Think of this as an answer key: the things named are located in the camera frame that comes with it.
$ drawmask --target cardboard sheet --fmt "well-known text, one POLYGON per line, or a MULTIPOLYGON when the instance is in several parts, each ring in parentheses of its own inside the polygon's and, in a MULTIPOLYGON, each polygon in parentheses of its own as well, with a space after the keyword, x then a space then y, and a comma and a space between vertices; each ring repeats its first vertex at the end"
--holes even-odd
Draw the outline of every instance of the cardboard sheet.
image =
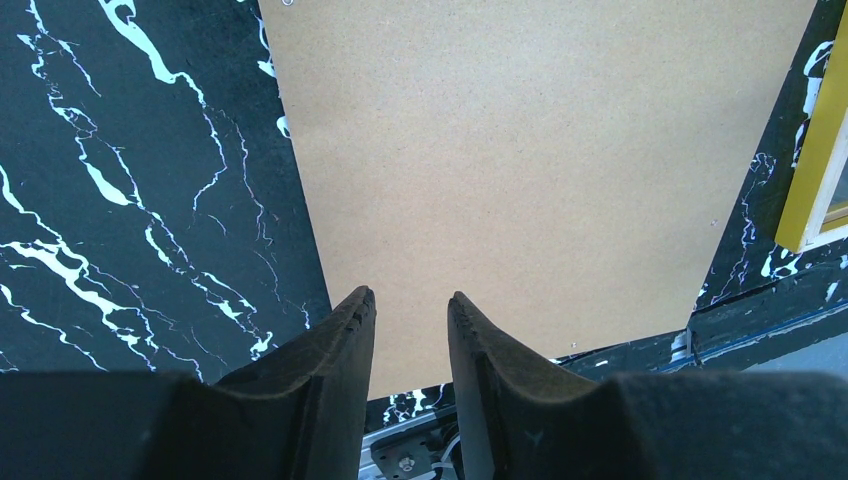
POLYGON ((684 328, 814 3, 260 1, 370 397, 450 381, 454 290, 548 357, 684 328))

